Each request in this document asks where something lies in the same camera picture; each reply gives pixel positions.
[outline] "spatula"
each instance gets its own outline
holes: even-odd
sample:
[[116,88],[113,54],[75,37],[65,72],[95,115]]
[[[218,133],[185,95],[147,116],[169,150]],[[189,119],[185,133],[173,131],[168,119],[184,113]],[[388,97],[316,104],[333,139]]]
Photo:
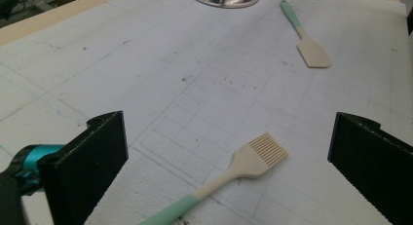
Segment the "spatula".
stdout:
[[295,30],[297,31],[298,35],[301,38],[300,43],[297,45],[298,51],[300,52],[301,56],[306,61],[309,67],[328,67],[331,65],[331,59],[325,49],[318,44],[317,42],[313,41],[307,33],[304,31],[303,27],[301,26],[300,21],[298,21],[297,16],[295,16],[294,11],[292,10],[289,4],[282,0],[280,3],[282,7],[282,11],[285,13],[286,17],[291,22],[292,26],[294,26]]
[[221,175],[171,206],[145,219],[140,225],[170,224],[229,181],[240,177],[257,178],[286,155],[287,152],[266,132],[236,150],[231,165]]

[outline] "table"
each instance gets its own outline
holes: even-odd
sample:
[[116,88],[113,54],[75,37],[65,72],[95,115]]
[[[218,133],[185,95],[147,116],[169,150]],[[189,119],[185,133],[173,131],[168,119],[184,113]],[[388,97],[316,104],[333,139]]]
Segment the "table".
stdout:
[[[137,224],[227,168],[263,131],[289,157],[234,181],[189,224],[389,224],[327,160],[338,111],[413,144],[405,7],[287,0],[333,64],[309,69],[281,0],[223,10],[195,0],[110,0],[0,48],[0,167],[33,143],[66,143],[123,110],[130,158],[87,224]],[[52,224],[43,194],[24,198]]]

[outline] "white surface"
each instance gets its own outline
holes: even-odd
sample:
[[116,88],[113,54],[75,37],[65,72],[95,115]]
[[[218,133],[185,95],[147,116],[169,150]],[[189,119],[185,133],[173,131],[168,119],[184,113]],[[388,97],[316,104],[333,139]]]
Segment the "white surface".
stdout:
[[[389,224],[326,157],[337,111],[413,144],[405,6],[287,0],[333,60],[309,69],[280,1],[222,10],[112,0],[1,47],[0,167],[28,144],[66,143],[88,119],[123,110],[130,159],[87,224],[137,224],[269,131],[289,157],[260,179],[230,183],[184,219]],[[28,200],[32,224],[52,224],[44,197]]]

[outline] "brush bristle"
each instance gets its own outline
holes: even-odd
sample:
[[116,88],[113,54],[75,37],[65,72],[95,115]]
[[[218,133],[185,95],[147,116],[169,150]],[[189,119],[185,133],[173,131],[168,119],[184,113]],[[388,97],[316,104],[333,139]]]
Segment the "brush bristle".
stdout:
[[288,154],[268,132],[256,137],[248,144],[269,167]]

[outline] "mint green handle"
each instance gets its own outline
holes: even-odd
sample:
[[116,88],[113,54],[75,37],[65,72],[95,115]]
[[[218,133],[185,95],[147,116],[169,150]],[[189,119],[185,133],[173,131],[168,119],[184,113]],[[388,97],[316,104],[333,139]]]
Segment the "mint green handle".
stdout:
[[169,225],[180,215],[196,206],[201,200],[192,194],[188,194],[176,203],[164,208],[155,215],[148,217],[139,225]]
[[285,16],[289,19],[294,28],[301,26],[300,21],[298,21],[297,16],[295,16],[294,10],[292,10],[291,6],[289,6],[289,4],[285,0],[281,1],[280,6],[282,7],[282,11],[285,13]]

